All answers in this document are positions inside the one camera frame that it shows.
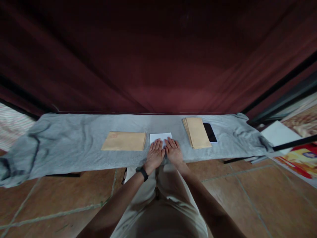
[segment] dark red fabric backdrop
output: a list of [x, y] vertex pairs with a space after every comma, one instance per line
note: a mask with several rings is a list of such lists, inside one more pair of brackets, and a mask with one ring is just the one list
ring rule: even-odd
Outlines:
[[1, 1], [0, 72], [60, 111], [237, 113], [317, 50], [317, 1], [145, 2]]

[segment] striped fabric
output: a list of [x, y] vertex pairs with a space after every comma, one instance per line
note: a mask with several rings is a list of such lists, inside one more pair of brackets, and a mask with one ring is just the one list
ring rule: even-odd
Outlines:
[[9, 151], [34, 123], [32, 118], [0, 103], [0, 149]]

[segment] wrist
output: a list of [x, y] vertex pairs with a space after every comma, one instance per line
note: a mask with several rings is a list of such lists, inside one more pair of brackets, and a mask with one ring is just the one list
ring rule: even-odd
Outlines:
[[183, 177], [186, 176], [190, 172], [190, 169], [188, 168], [187, 164], [184, 161], [182, 161], [181, 163], [175, 164], [174, 166]]
[[153, 167], [153, 166], [151, 166], [151, 165], [149, 165], [148, 163], [145, 163], [144, 165], [143, 165], [143, 168], [144, 168], [144, 170], [145, 170], [145, 172], [146, 172], [146, 174], [149, 176], [151, 173], [153, 173], [153, 171], [155, 170], [155, 168]]

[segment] watch strap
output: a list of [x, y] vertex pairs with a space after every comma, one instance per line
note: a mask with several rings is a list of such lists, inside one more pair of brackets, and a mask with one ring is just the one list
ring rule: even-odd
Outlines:
[[148, 174], [145, 172], [145, 169], [144, 169], [143, 167], [141, 167], [141, 168], [139, 169], [139, 172], [141, 172], [142, 175], [144, 176], [144, 182], [145, 182], [146, 180], [148, 180], [149, 176], [148, 176]]

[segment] finger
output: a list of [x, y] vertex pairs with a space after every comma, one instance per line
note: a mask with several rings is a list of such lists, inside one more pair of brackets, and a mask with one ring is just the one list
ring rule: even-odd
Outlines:
[[165, 141], [165, 144], [166, 144], [166, 147], [167, 147], [167, 148], [169, 148], [169, 149], [172, 148], [171, 145], [169, 144], [169, 141], [168, 141], [168, 140], [165, 139], [164, 141]]
[[155, 150], [156, 144], [158, 143], [158, 139], [153, 142], [153, 150]]
[[172, 139], [170, 137], [168, 137], [168, 142], [169, 142], [169, 144], [171, 145], [172, 148], [175, 147], [174, 143], [173, 143], [173, 141], [172, 141]]
[[149, 151], [152, 151], [154, 142], [150, 145]]
[[169, 149], [167, 146], [165, 146], [165, 152], [166, 152], [167, 156], [169, 156]]
[[165, 150], [162, 149], [162, 150], [161, 150], [161, 156], [162, 156], [162, 158], [164, 157], [164, 155], [165, 155]]
[[176, 144], [177, 148], [180, 148], [180, 145], [179, 145], [177, 140], [175, 141], [175, 144]]
[[176, 146], [175, 140], [172, 139], [172, 142], [173, 142], [174, 147], [176, 148], [177, 146]]
[[159, 141], [159, 146], [158, 146], [158, 148], [159, 148], [160, 150], [163, 149], [163, 141], [162, 141], [162, 140]]
[[159, 149], [159, 145], [161, 144], [161, 139], [158, 139], [158, 141], [156, 142], [156, 145], [155, 145], [155, 150], [158, 150]]

